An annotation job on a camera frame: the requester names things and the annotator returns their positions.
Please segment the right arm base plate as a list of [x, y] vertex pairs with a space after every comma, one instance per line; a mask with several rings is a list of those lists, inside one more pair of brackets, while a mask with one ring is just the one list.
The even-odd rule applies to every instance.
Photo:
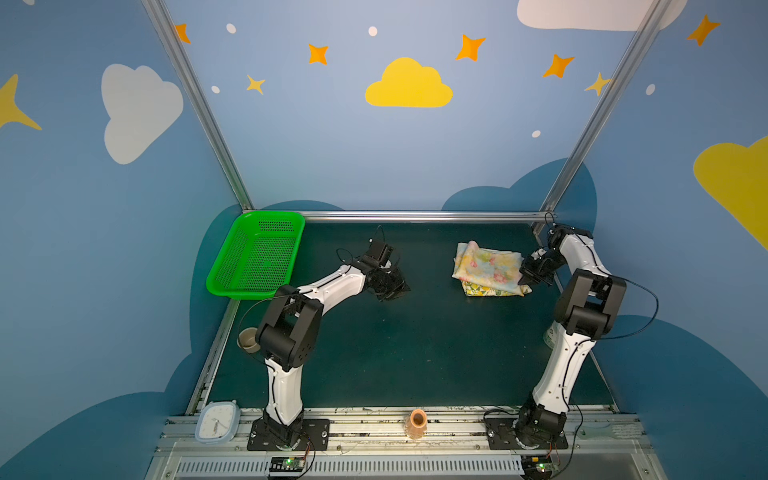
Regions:
[[569, 447], [564, 433], [553, 436], [544, 431], [519, 435], [516, 430], [516, 417], [491, 416], [485, 418], [483, 423], [491, 450], [549, 450]]

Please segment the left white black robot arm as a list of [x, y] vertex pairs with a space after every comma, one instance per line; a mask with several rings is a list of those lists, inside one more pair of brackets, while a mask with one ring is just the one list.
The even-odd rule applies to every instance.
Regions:
[[323, 316], [344, 300], [370, 290], [378, 300], [392, 300], [409, 287], [391, 262], [371, 266], [361, 261], [301, 287], [280, 287], [257, 327], [243, 329], [238, 346], [264, 357], [268, 374], [268, 403], [260, 424], [276, 442], [290, 446], [302, 435], [303, 366], [315, 349]]

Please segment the pink floral skirt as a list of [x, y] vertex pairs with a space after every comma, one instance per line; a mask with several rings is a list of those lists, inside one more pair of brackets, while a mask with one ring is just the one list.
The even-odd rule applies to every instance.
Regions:
[[520, 285], [522, 261], [519, 252], [486, 249], [475, 241], [461, 242], [457, 245], [452, 277], [460, 282], [512, 291]]

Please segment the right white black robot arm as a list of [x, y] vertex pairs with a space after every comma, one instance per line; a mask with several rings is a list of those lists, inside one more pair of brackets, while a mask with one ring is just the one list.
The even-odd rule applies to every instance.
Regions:
[[631, 336], [611, 334], [627, 288], [636, 287], [654, 301], [653, 314], [643, 329], [652, 325], [660, 310], [659, 297], [652, 290], [609, 272], [596, 251], [591, 232], [555, 223], [548, 229], [547, 245], [524, 259], [523, 281], [550, 285], [564, 266], [570, 271], [570, 279], [553, 312], [552, 352], [514, 426], [519, 443], [528, 448], [554, 443], [562, 436], [573, 388], [593, 347], [600, 341]]

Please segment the lemon print skirt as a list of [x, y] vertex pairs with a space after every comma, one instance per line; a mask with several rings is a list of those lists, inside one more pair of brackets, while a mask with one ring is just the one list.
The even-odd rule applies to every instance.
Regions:
[[461, 286], [464, 294], [468, 297], [524, 297], [532, 293], [532, 289], [527, 285], [518, 285], [512, 291], [494, 289], [466, 281], [462, 281]]

